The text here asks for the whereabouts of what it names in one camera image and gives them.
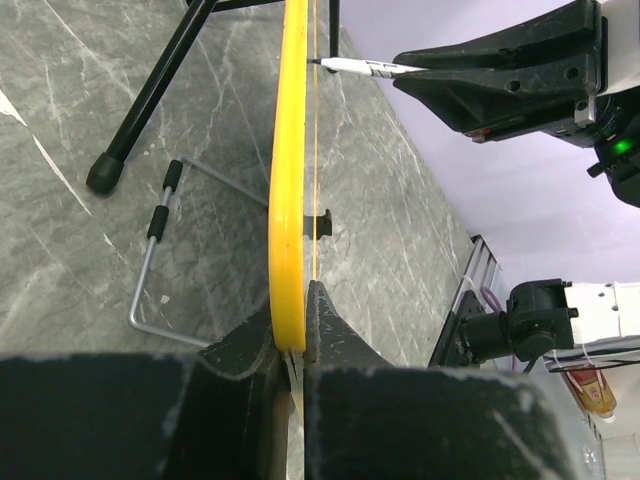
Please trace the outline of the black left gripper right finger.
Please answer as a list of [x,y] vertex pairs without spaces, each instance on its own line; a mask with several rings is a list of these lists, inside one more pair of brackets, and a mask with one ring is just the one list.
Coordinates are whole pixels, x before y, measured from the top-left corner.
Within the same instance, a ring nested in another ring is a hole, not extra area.
[[319,281],[309,285],[306,320],[306,478],[569,477],[556,416],[531,376],[392,366]]

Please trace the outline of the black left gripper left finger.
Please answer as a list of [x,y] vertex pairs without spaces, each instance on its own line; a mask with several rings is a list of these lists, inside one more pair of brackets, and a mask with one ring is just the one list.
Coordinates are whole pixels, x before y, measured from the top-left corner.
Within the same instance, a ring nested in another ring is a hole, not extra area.
[[5,479],[282,479],[289,400],[268,305],[197,353],[1,358]]

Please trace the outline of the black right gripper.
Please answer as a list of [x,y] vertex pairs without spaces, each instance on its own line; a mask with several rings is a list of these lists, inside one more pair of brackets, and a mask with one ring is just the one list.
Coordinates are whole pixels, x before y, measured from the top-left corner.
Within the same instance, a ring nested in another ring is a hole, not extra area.
[[398,76],[396,89],[476,142],[544,132],[580,148],[639,147],[637,1],[572,1],[466,42],[401,52],[394,62],[418,69]]

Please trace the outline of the white blue whiteboard marker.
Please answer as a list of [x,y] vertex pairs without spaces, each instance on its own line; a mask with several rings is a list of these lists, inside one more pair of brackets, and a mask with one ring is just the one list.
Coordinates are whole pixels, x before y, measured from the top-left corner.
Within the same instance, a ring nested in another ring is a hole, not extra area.
[[308,63],[327,69],[331,72],[352,73],[361,76],[395,79],[399,76],[422,72],[424,68],[412,67],[394,63],[378,62],[346,57],[325,57],[309,59]]

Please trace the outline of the yellow framed whiteboard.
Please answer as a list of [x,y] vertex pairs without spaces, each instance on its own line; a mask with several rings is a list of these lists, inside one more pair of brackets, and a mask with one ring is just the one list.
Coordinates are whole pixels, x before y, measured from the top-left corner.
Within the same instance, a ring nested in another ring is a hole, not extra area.
[[309,60],[317,55],[317,3],[286,1],[269,187],[268,280],[273,339],[298,414],[297,426],[287,428],[287,479],[304,477],[306,120]]

